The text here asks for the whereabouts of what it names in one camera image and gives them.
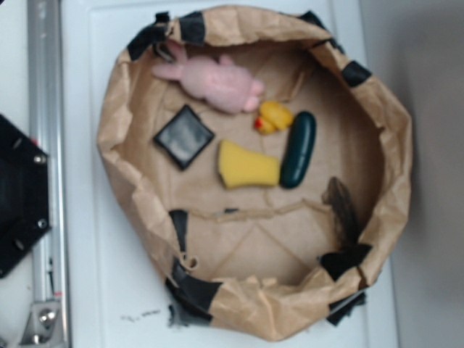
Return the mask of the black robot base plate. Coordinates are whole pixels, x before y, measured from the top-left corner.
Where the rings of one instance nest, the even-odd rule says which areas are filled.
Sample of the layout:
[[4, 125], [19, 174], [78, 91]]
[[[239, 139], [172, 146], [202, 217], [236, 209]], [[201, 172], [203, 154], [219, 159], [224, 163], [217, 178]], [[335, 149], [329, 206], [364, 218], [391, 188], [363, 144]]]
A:
[[1, 277], [50, 229], [48, 155], [1, 116]]

